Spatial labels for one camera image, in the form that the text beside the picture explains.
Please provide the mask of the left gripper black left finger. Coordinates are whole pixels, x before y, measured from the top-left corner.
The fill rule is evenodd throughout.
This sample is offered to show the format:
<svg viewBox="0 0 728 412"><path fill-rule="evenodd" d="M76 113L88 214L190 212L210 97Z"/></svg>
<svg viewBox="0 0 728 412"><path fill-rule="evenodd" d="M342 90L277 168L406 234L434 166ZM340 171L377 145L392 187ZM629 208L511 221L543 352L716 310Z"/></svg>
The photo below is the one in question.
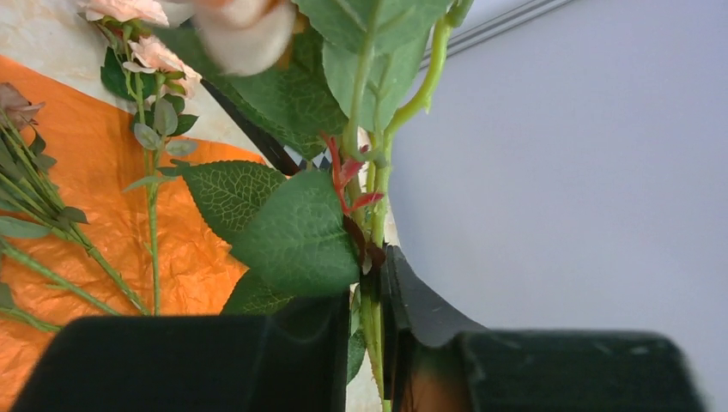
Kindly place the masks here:
<svg viewBox="0 0 728 412"><path fill-rule="evenodd" d="M86 317L51 341L14 411L342 411L349 297L272 315Z"/></svg>

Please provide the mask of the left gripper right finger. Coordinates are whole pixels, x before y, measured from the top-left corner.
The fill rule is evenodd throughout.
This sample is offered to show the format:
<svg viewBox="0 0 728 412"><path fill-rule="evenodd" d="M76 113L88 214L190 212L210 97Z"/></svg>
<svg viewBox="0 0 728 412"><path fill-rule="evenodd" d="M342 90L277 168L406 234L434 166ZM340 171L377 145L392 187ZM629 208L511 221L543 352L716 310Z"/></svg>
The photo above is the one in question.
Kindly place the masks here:
<svg viewBox="0 0 728 412"><path fill-rule="evenodd" d="M629 330L489 329L390 245L381 268L385 396L396 411L702 411L681 349Z"/></svg>

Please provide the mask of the orange wrapping paper sheet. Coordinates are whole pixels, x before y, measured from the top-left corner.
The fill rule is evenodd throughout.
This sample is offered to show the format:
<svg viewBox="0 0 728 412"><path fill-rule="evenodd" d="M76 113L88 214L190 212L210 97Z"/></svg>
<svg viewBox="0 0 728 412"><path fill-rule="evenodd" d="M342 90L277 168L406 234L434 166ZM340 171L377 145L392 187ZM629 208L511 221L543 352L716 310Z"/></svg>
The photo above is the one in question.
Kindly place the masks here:
<svg viewBox="0 0 728 412"><path fill-rule="evenodd" d="M11 83L33 103L45 102L37 119L47 143L45 152L58 161L51 169L53 183L67 204L85 212L90 224L82 225L83 232L151 308L145 192L143 188L122 192L144 175L143 152L130 132L130 114L4 56L1 82ZM264 163L258 154L218 142L199 142L187 160ZM161 187L157 211L161 313L219 313L246 269L228 257L227 244L205 224L184 180ZM79 245L55 236L10 241L113 309L124 315L139 313ZM63 325L101 314L87 301L51 288L43 276L7 258L1 281L9 284L18 306L46 322ZM51 333L1 318L1 411L10 410L51 339Z"/></svg>

